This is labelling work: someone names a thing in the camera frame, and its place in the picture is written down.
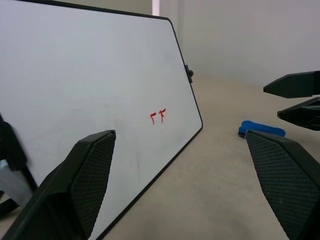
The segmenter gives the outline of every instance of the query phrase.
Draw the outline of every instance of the blue sponge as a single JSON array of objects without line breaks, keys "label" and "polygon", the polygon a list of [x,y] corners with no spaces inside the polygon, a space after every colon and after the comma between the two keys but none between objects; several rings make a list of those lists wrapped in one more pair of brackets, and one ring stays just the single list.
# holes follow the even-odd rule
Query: blue sponge
[{"label": "blue sponge", "polygon": [[244,138],[247,130],[257,130],[260,132],[275,134],[281,137],[284,137],[286,135],[285,130],[278,127],[267,126],[267,125],[255,123],[253,121],[243,121],[241,126],[239,127],[239,132],[238,132],[239,136]]}]

